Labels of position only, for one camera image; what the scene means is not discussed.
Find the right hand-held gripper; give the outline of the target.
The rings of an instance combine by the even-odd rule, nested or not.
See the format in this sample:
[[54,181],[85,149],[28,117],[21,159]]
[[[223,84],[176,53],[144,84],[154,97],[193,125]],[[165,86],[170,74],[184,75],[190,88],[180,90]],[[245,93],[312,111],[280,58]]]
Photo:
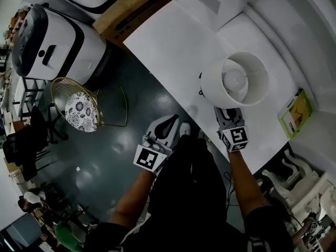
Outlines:
[[214,107],[219,125],[217,134],[228,152],[244,149],[248,144],[247,127],[240,108],[222,109]]

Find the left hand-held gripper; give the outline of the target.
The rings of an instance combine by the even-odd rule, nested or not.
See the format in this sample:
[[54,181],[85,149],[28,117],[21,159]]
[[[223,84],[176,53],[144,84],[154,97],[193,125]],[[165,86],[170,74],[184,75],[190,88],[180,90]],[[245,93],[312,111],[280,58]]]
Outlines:
[[133,164],[158,173],[173,154],[172,144],[177,134],[179,116],[166,115],[153,121],[137,146]]

